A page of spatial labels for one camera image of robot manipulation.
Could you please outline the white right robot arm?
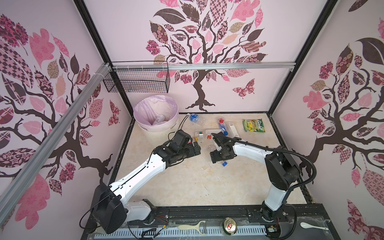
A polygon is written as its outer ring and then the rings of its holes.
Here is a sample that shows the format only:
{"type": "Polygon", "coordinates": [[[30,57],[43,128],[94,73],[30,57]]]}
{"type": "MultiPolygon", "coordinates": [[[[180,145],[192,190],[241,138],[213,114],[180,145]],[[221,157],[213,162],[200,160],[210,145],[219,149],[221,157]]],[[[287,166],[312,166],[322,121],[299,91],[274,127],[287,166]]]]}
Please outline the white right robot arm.
{"type": "Polygon", "coordinates": [[[272,184],[268,196],[262,204],[266,214],[271,215],[286,203],[300,174],[296,161],[299,154],[282,146],[267,148],[244,142],[239,138],[229,138],[223,133],[213,134],[213,140],[218,147],[217,150],[210,153],[213,163],[242,156],[266,166],[272,184]]]}

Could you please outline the clear square bottle white label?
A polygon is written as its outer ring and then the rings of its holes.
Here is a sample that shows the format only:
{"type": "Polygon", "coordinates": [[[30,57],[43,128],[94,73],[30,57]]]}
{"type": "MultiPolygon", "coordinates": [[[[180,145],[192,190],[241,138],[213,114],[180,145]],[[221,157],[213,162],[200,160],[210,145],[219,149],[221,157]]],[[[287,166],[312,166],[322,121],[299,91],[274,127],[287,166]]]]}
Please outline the clear square bottle white label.
{"type": "Polygon", "coordinates": [[[230,132],[233,138],[240,138],[239,132],[234,123],[229,123],[230,132]]]}

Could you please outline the fiji bottle blue label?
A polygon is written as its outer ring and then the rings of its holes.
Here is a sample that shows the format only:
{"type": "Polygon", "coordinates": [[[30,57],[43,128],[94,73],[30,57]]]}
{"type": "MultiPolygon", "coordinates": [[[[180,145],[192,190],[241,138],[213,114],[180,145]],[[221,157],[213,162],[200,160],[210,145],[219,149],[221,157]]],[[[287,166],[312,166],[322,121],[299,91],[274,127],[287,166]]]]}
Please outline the fiji bottle blue label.
{"type": "Polygon", "coordinates": [[[220,129],[222,130],[223,134],[224,134],[225,136],[227,136],[227,135],[228,135],[228,131],[227,131],[227,128],[226,128],[226,124],[225,124],[224,119],[223,119],[223,118],[219,118],[219,119],[218,119],[218,122],[219,122],[219,127],[220,127],[220,129]]]}

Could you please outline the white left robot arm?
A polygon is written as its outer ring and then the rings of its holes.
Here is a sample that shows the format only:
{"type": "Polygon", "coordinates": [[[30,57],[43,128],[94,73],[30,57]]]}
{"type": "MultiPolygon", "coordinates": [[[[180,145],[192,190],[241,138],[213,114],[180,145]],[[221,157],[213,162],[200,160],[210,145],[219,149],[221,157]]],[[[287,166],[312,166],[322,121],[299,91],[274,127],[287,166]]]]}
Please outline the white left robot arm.
{"type": "Polygon", "coordinates": [[[156,147],[139,167],[122,179],[109,185],[101,183],[96,187],[91,216],[107,233],[111,234],[131,221],[154,219],[155,206],[148,200],[130,202],[131,197],[149,180],[181,161],[200,155],[198,142],[182,130],[162,145],[156,147]]]}

